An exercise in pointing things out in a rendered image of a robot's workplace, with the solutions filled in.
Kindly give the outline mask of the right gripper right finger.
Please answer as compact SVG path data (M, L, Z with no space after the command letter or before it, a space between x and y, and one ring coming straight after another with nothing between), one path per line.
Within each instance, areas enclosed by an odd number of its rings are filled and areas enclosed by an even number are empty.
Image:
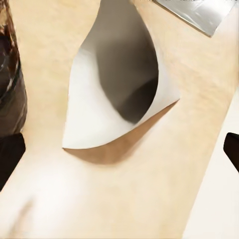
M239 171L239 134L227 132L223 150L236 170Z

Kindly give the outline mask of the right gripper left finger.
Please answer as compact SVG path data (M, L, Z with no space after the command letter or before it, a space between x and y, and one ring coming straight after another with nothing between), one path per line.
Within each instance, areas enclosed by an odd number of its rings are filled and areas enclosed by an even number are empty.
M0 192L26 151L22 133L0 138Z

